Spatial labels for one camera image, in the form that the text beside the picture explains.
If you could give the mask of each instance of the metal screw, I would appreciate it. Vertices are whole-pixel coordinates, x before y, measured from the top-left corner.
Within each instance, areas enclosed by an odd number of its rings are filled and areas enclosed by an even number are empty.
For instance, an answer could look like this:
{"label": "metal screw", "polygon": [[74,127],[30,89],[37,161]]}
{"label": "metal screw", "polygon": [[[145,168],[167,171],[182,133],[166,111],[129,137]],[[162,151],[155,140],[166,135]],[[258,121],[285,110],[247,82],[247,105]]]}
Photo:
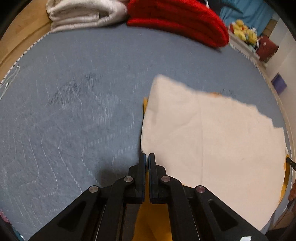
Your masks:
{"label": "metal screw", "polygon": [[162,176],[161,177],[161,180],[165,183],[169,182],[170,181],[170,177],[169,176]]}
{"label": "metal screw", "polygon": [[99,190],[99,188],[98,188],[97,186],[91,186],[91,187],[89,188],[89,191],[90,191],[91,193],[97,192],[98,190]]}
{"label": "metal screw", "polygon": [[197,186],[196,191],[199,193],[204,193],[205,192],[205,187],[204,186]]}
{"label": "metal screw", "polygon": [[133,181],[133,177],[131,177],[131,176],[126,176],[126,177],[124,177],[124,181],[127,182],[127,183],[130,183],[130,182]]}

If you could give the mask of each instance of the cream fabric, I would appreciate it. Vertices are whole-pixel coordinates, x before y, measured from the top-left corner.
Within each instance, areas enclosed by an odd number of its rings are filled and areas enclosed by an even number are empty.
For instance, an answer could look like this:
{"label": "cream fabric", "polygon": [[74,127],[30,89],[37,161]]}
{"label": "cream fabric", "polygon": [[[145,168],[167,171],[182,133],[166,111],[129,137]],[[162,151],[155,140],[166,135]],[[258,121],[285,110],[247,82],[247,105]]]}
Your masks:
{"label": "cream fabric", "polygon": [[116,0],[48,0],[46,10],[52,32],[103,27],[123,21],[127,7]]}
{"label": "cream fabric", "polygon": [[284,131],[257,108],[157,76],[141,148],[184,185],[204,185],[261,230],[284,181]]}

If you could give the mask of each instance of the wooden floor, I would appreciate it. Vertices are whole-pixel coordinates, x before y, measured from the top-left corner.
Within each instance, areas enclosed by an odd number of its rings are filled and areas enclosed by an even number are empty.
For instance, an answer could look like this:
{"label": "wooden floor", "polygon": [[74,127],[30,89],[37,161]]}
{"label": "wooden floor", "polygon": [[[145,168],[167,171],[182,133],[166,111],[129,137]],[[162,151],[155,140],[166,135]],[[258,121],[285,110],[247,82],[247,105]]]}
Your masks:
{"label": "wooden floor", "polygon": [[33,0],[6,30],[0,40],[0,82],[13,63],[35,41],[50,31],[45,4],[47,0]]}

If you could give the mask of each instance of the red towel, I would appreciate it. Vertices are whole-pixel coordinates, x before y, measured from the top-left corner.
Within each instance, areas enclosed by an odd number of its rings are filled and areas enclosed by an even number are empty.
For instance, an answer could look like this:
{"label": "red towel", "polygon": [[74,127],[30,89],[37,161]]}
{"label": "red towel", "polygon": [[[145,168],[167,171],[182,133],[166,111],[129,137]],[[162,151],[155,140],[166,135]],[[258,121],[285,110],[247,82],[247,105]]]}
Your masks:
{"label": "red towel", "polygon": [[177,33],[210,47],[229,42],[223,21],[197,0],[130,0],[128,14],[129,26]]}

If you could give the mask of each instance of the blue curtain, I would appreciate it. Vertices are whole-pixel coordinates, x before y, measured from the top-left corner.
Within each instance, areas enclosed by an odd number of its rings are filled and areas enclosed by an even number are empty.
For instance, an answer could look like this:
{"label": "blue curtain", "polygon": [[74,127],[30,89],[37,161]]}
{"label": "blue curtain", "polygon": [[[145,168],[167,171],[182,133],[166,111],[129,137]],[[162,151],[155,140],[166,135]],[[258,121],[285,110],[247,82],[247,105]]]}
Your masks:
{"label": "blue curtain", "polygon": [[263,0],[227,0],[234,6],[239,8],[243,14],[238,13],[228,7],[224,7],[221,10],[220,18],[229,26],[230,23],[237,19],[244,21],[245,25],[249,28],[255,27],[257,35],[260,35],[265,29],[274,10]]}

